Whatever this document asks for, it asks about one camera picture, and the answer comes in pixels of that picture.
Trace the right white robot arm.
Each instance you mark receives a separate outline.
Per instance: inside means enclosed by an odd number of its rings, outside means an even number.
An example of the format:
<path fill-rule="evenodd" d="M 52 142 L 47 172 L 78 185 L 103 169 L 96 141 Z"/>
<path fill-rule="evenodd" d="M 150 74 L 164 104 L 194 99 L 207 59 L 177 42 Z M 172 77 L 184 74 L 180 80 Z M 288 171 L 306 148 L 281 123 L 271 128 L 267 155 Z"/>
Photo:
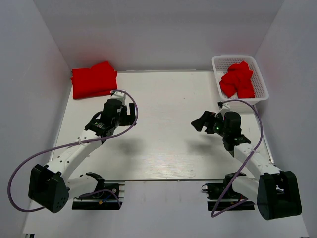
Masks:
<path fill-rule="evenodd" d="M 210 199 L 216 199 L 212 217 L 222 199 L 237 199 L 231 208 L 244 202 L 253 202 L 265 220 L 273 220 L 302 213 L 297 177 L 292 171 L 282 171 L 266 160 L 251 141 L 242 134 L 241 116 L 237 112 L 213 113 L 205 111 L 191 125 L 196 131 L 221 136 L 223 146 L 230 155 L 242 162 L 253 178 L 239 168 L 226 174 L 223 183 L 207 185 Z"/>

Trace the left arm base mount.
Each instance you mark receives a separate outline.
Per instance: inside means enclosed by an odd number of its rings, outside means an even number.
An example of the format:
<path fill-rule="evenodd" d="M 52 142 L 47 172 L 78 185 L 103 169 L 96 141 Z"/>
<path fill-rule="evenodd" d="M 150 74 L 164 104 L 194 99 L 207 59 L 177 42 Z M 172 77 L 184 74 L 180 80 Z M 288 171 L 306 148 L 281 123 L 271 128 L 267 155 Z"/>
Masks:
<path fill-rule="evenodd" d="M 68 181 L 72 210 L 120 210 L 125 183 L 108 182 L 96 173 L 88 172 Z"/>

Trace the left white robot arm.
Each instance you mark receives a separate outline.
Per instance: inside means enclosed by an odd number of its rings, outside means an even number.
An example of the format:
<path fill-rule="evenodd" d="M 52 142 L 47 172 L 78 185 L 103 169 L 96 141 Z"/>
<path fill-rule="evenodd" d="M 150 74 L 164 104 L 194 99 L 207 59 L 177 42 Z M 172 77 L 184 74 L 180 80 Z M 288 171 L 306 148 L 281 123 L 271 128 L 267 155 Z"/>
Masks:
<path fill-rule="evenodd" d="M 124 98 L 112 97 L 104 109 L 96 113 L 85 126 L 74 145 L 45 165 L 33 167 L 30 174 L 28 196 L 52 213 L 59 212 L 73 198 L 102 198 L 104 193 L 117 195 L 105 189 L 104 178 L 94 172 L 86 172 L 77 178 L 70 178 L 76 168 L 103 143 L 116 138 L 114 131 L 119 126 L 132 128 L 138 118 L 135 102 L 125 104 Z"/>

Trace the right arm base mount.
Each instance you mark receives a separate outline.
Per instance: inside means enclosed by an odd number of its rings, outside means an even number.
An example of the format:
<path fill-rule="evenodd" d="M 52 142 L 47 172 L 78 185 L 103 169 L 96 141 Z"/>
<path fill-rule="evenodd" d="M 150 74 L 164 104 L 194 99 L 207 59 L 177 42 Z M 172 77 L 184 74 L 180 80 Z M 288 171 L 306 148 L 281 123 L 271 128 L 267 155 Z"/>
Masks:
<path fill-rule="evenodd" d="M 222 194 L 223 190 L 226 188 L 227 184 L 230 182 L 230 180 L 233 178 L 234 173 L 230 173 L 225 175 L 225 178 L 223 181 L 219 182 L 210 182 L 205 183 L 202 185 L 201 190 L 202 192 L 206 193 L 207 195 L 207 206 L 208 210 L 212 211 L 218 198 Z M 226 192 L 226 194 L 223 196 L 222 200 L 220 201 L 218 207 L 216 208 L 216 211 L 221 211 L 225 208 L 228 208 L 232 205 L 235 205 L 236 203 L 246 199 L 242 194 L 234 192 L 232 187 Z M 230 211 L 252 211 L 255 209 L 255 205 L 252 201 L 248 200 L 244 202 L 243 204 L 229 209 Z"/>

